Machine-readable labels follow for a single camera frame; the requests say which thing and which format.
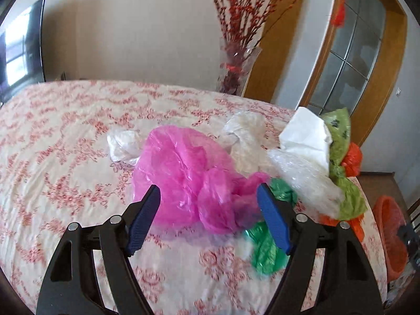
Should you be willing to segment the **glass vase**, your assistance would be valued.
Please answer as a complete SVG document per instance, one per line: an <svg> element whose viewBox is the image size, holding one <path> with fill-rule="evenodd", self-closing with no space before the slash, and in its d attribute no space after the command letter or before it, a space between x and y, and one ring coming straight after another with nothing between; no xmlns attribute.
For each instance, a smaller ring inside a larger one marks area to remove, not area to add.
<svg viewBox="0 0 420 315"><path fill-rule="evenodd" d="M226 42L222 38L216 91L243 96L248 77L261 51L260 47L243 47L240 43Z"/></svg>

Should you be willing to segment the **large orange plastic bag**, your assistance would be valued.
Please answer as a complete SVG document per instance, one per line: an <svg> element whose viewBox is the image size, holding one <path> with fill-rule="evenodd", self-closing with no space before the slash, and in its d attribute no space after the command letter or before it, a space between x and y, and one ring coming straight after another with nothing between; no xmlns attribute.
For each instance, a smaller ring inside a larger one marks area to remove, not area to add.
<svg viewBox="0 0 420 315"><path fill-rule="evenodd" d="M361 243L364 240L364 230L362 228L363 219L364 219L364 214L347 221L347 223L350 225L350 228L353 229L353 231L355 232L355 235L357 236L358 240ZM328 226L336 226L339 223L338 220L330 218L325 215L320 215L319 221L321 224L328 225Z"/></svg>

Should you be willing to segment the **pink plastic bag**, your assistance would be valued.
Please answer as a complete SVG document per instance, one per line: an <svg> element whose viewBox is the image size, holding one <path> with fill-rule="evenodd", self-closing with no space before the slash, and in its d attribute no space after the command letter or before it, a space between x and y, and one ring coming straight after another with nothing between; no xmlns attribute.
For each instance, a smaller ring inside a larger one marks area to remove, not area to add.
<svg viewBox="0 0 420 315"><path fill-rule="evenodd" d="M192 128L164 125L142 146L133 175L134 201L150 186L161 193L154 221L164 228L201 223L213 234L246 230L262 219L257 188L269 175L238 173L233 158L209 136Z"/></svg>

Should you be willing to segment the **frosted glass sliding door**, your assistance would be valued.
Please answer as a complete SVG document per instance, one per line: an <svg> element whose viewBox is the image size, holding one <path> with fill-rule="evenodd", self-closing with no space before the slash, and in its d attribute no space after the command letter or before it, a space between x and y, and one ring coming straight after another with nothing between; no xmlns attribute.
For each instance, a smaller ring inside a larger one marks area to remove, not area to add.
<svg viewBox="0 0 420 315"><path fill-rule="evenodd" d="M345 0L344 24L335 31L324 70L308 103L317 115L353 113L379 55L386 9L379 0Z"/></svg>

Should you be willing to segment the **black television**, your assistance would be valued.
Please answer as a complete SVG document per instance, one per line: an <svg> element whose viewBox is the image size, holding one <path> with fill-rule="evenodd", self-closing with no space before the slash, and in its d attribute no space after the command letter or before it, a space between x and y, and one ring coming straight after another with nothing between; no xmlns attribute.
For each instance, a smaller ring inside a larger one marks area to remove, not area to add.
<svg viewBox="0 0 420 315"><path fill-rule="evenodd" d="M1 104L23 88L45 81L42 53L45 2L37 0L1 34Z"/></svg>

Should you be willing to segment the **white paper sheet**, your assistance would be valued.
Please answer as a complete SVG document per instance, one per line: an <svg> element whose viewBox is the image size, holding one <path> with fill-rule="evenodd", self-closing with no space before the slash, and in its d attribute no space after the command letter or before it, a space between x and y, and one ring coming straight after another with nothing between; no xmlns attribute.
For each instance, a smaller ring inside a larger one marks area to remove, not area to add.
<svg viewBox="0 0 420 315"><path fill-rule="evenodd" d="M332 135L324 120L306 107L298 107L279 135L283 151L301 156L328 176Z"/></svg>

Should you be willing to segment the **dark green plastic bag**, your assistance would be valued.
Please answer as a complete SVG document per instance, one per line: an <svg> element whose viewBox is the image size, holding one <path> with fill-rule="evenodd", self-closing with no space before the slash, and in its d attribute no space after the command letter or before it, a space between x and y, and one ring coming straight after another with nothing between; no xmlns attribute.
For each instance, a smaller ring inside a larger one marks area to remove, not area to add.
<svg viewBox="0 0 420 315"><path fill-rule="evenodd" d="M298 195L283 179L272 178L268 185L277 200L295 207ZM258 274L269 276L286 267L289 257L276 246L265 221L257 222L244 235L253 243L251 265Z"/></svg>

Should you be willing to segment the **bubble wrap sheet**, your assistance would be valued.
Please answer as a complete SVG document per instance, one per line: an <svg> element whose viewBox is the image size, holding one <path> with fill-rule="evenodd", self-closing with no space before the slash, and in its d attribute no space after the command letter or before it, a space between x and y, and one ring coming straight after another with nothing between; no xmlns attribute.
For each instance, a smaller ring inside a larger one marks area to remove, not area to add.
<svg viewBox="0 0 420 315"><path fill-rule="evenodd" d="M300 200L319 213L338 219L345 200L341 188L315 162L282 149L269 149L268 158Z"/></svg>

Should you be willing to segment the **wooden door frame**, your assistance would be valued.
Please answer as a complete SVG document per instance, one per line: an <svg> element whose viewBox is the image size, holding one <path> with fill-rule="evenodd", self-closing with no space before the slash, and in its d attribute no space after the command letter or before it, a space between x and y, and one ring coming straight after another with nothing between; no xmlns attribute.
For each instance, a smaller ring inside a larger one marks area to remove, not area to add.
<svg viewBox="0 0 420 315"><path fill-rule="evenodd" d="M343 0L333 0L332 14L327 23L318 59L311 73L308 84L300 98L299 105L307 106L315 92L322 71L327 63L327 56L332 48L337 26L333 20L339 14ZM374 129L384 108L389 101L402 67L405 46L407 43L408 20L398 0L379 0L385 8L384 31L382 42L377 53L377 60L369 73L355 111L351 115L352 141L361 146Z"/></svg>

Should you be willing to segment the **clear white plastic bag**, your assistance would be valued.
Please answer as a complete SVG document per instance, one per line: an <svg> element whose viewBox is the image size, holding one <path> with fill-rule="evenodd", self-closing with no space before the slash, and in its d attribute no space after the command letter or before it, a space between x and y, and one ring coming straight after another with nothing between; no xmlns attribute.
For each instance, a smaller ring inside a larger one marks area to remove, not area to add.
<svg viewBox="0 0 420 315"><path fill-rule="evenodd" d="M241 111L224 125L219 143L231 155L236 170L244 176L263 172L278 176L267 151L278 147L276 137L266 137L266 118L259 113Z"/></svg>

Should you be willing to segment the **small orange plastic bag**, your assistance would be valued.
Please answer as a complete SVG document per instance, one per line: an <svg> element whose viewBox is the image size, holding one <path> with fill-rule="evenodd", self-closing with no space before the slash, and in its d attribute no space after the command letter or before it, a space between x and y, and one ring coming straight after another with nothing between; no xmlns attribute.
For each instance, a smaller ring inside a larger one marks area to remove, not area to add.
<svg viewBox="0 0 420 315"><path fill-rule="evenodd" d="M341 166L345 170L346 177L355 177L360 175L360 166L363 160L363 154L360 148L351 142Z"/></svg>

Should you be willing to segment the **floral pink tablecloth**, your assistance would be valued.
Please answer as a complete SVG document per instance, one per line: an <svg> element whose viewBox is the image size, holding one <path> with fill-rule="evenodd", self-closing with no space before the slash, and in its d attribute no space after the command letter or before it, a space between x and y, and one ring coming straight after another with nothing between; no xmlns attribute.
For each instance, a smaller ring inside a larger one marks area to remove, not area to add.
<svg viewBox="0 0 420 315"><path fill-rule="evenodd" d="M1 270L21 312L35 313L48 263L68 224L121 214L133 199L132 168L110 158L107 135L188 127L227 143L239 112L262 119L258 146L273 149L293 111L216 92L141 82L50 82L1 108ZM155 314L263 314L283 272L263 276L241 233L200 224L153 227L130 259Z"/></svg>

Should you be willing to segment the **orange mesh trash basket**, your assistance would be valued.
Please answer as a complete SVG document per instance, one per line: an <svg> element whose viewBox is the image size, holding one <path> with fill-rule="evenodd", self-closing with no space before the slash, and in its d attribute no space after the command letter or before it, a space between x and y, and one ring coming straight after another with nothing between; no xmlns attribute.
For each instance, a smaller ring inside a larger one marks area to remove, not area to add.
<svg viewBox="0 0 420 315"><path fill-rule="evenodd" d="M407 248L398 236L398 230L406 225L406 221L391 196L380 196L372 212L382 241L389 283L401 276L408 262Z"/></svg>

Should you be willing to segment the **white tissue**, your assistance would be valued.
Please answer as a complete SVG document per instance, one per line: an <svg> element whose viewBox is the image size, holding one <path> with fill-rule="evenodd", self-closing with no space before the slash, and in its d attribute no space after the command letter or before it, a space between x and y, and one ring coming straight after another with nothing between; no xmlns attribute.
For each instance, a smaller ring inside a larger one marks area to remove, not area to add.
<svg viewBox="0 0 420 315"><path fill-rule="evenodd" d="M112 162L134 166L142 151L142 138L138 132L132 130L114 129L107 133Z"/></svg>

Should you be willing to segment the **light green paw bag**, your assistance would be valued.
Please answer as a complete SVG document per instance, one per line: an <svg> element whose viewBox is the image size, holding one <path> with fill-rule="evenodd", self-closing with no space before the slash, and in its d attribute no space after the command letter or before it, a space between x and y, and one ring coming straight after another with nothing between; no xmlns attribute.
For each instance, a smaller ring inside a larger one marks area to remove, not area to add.
<svg viewBox="0 0 420 315"><path fill-rule="evenodd" d="M351 120L347 108L336 109L321 115L332 136L330 145L330 178L341 188L344 201L340 205L339 220L352 220L367 209L360 189L350 180L360 173L362 152L350 141Z"/></svg>

